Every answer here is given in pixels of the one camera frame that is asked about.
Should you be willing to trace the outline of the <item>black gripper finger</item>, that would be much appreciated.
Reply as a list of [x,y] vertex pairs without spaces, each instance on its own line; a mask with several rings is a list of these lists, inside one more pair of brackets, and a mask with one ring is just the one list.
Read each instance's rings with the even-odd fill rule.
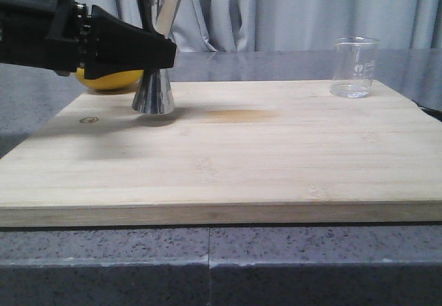
[[93,5],[86,37],[84,75],[105,75],[144,69],[171,68],[177,46],[157,33],[125,23]]

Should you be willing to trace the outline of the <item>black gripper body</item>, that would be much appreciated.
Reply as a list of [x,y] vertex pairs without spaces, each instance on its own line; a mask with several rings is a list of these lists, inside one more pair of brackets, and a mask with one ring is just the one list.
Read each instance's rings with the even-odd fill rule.
[[1,63],[69,75],[91,62],[88,8],[75,0],[1,0]]

